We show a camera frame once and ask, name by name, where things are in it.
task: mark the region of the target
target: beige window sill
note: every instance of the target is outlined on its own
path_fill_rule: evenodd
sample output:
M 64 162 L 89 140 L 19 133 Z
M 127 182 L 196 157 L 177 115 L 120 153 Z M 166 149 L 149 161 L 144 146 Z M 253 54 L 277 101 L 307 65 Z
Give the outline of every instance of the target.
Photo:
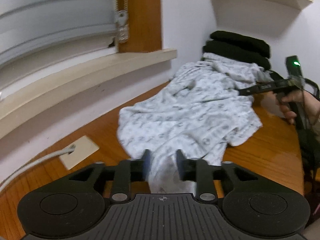
M 41 78 L 0 102 L 0 138 L 44 110 L 88 88 L 176 57 L 175 49 L 150 53 L 117 53 Z

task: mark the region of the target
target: cable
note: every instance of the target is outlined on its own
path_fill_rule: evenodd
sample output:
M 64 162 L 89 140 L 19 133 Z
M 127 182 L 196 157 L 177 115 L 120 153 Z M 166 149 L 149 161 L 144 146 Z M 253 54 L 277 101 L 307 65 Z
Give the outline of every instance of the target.
M 53 157 L 60 156 L 60 155 L 66 154 L 66 153 L 70 154 L 71 152 L 74 152 L 74 150 L 75 150 L 74 147 L 65 148 L 65 149 L 50 153 L 50 154 L 48 154 L 46 156 L 43 156 L 40 159 L 37 159 L 34 162 L 29 163 L 26 166 L 20 167 L 14 173 L 12 173 L 6 180 L 4 180 L 4 182 L 2 183 L 2 185 L 0 187 L 0 195 L 1 195 L 2 191 L 5 189 L 6 186 L 8 186 L 16 177 L 18 177 L 19 175 L 21 175 L 25 171 L 33 168 L 34 166 L 36 166 L 36 165 L 38 165 L 40 163 L 45 162 L 45 161 L 47 161 L 47 160 L 49 160 L 49 159 L 51 159 Z

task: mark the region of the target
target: brown wood panel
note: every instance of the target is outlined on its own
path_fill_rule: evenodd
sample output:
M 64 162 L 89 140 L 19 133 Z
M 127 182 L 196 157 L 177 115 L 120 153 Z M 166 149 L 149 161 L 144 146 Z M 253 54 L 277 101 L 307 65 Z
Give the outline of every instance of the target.
M 123 9 L 123 0 L 118 0 Z M 129 40 L 119 52 L 152 52 L 162 49 L 161 0 L 128 0 Z
M 59 158 L 54 158 L 14 180 L 0 196 L 0 236 L 6 240 L 19 240 L 24 236 L 16 209 L 19 200 L 29 191 L 96 161 L 104 161 L 106 165 L 116 165 L 120 160 L 128 158 L 116 137 L 119 110 L 124 106 L 133 105 L 155 95 L 165 85 L 154 88 L 106 113 L 37 156 L 40 157 L 62 149 L 84 135 L 87 135 L 100 147 L 97 152 L 70 171 L 64 168 Z M 303 194 L 302 162 L 295 129 L 286 121 L 262 108 L 261 98 L 262 96 L 256 96 L 253 108 L 260 117 L 263 127 L 244 144 L 238 147 L 228 147 L 223 159 L 233 161 Z M 110 183 L 106 185 L 104 196 L 108 196 L 110 186 Z M 148 184 L 135 182 L 132 184 L 132 191 L 133 193 L 149 192 Z M 219 196 L 223 195 L 221 191 L 218 191 L 218 194 Z

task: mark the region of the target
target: wooden table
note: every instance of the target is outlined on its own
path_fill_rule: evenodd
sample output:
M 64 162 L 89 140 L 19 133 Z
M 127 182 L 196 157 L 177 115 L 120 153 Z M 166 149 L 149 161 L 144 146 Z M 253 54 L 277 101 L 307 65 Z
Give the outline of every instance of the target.
M 100 147 L 97 152 L 70 171 L 67 171 L 60 160 L 55 158 L 13 181 L 0 196 L 0 236 L 6 240 L 19 240 L 25 235 L 17 217 L 17 205 L 26 193 L 90 163 L 104 161 L 106 165 L 116 165 L 120 160 L 128 158 L 116 137 L 119 110 L 153 96 L 165 85 L 154 88 L 106 113 L 42 152 L 37 158 L 66 147 L 83 135 L 87 135 Z M 260 106 L 262 97 L 260 95 L 255 98 L 253 108 L 260 117 L 263 127 L 244 144 L 238 147 L 228 147 L 223 159 L 233 161 L 303 194 L 302 162 L 295 129 L 286 121 L 263 109 Z M 110 184 L 107 184 L 105 196 L 108 196 L 109 190 Z M 132 184 L 132 191 L 148 192 L 148 184 L 135 182 Z

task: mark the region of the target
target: folded dark clothing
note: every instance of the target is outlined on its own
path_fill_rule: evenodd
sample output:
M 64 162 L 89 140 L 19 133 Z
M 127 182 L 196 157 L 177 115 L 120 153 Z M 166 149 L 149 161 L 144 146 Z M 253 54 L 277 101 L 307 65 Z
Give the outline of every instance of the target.
M 256 63 L 260 67 L 263 67 L 264 70 L 269 70 L 271 68 L 269 60 L 261 56 L 259 53 L 241 49 L 226 42 L 207 41 L 202 50 L 203 52 L 214 53 L 246 63 Z
M 270 46 L 263 40 L 226 31 L 215 31 L 210 34 L 210 38 L 238 46 L 241 49 L 258 52 L 261 56 L 270 58 Z

